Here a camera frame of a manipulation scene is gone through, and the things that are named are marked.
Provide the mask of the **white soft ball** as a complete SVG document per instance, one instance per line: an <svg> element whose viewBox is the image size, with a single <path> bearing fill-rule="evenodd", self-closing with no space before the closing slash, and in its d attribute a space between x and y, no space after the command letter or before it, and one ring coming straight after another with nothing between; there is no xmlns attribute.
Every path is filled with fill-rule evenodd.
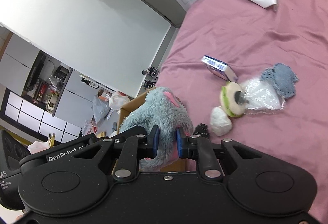
<svg viewBox="0 0 328 224"><path fill-rule="evenodd" d="M216 136L223 136L232 130L232 122L221 107L214 107L211 111L210 126Z"/></svg>

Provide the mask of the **blue grey knitted toy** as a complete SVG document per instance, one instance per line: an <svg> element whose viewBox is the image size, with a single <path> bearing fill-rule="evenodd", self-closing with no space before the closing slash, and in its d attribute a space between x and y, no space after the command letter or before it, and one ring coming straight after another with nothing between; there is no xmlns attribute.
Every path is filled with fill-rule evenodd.
<svg viewBox="0 0 328 224"><path fill-rule="evenodd" d="M296 95L295 84L299 81L291 67L283 63L277 63L273 67L265 69L261 73L260 80L268 82L277 94L284 99Z"/></svg>

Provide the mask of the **white plastic bag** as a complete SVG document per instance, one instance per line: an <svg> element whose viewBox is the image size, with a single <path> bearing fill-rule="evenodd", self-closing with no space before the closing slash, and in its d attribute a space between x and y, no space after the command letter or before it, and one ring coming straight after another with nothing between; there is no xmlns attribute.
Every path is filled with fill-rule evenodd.
<svg viewBox="0 0 328 224"><path fill-rule="evenodd" d="M109 98L108 105L111 109L119 111L123 105L130 101L129 97L120 91L115 91Z"/></svg>

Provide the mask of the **red white snack box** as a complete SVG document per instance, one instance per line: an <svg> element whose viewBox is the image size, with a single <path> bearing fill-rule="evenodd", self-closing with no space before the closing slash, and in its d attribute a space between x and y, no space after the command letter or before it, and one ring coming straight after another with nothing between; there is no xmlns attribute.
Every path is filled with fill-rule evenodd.
<svg viewBox="0 0 328 224"><path fill-rule="evenodd" d="M84 126L82 127L82 135L86 136L89 134L97 134L98 126L96 125L95 121L93 120L86 120L84 122Z"/></svg>

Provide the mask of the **grey plastic bag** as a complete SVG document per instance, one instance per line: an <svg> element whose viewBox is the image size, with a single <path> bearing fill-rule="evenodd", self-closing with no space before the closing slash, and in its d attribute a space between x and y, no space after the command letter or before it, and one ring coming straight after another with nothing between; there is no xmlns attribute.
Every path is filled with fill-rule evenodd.
<svg viewBox="0 0 328 224"><path fill-rule="evenodd" d="M93 98L92 109L96 124L102 122L111 110L108 103L100 99L97 95Z"/></svg>

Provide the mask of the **small blue card box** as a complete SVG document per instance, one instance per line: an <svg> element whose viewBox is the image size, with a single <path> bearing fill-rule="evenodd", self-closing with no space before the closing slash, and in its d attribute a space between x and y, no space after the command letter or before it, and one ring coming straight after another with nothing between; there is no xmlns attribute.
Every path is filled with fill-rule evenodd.
<svg viewBox="0 0 328 224"><path fill-rule="evenodd" d="M204 55L201 62L211 71L214 75L230 82L237 82L238 77L233 69L225 62L216 58Z"/></svg>

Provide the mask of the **clear plastic bag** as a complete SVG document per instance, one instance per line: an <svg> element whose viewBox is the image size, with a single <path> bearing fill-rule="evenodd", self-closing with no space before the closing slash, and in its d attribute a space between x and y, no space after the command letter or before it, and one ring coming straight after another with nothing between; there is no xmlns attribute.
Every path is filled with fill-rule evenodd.
<svg viewBox="0 0 328 224"><path fill-rule="evenodd" d="M284 109L285 100L267 82L258 77L240 84L244 93L245 114L275 114Z"/></svg>

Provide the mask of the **pink bed sheet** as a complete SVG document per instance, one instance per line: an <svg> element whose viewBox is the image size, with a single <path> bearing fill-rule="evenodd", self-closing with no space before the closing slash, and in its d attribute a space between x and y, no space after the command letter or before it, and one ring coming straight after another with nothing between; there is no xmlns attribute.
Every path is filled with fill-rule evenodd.
<svg viewBox="0 0 328 224"><path fill-rule="evenodd" d="M233 121L228 138L308 170L318 184L310 214L327 223L327 0L199 0L188 10L158 86L183 102L194 125L210 121L225 81L201 59L232 67L239 82L283 63L298 76L296 95L273 114Z"/></svg>

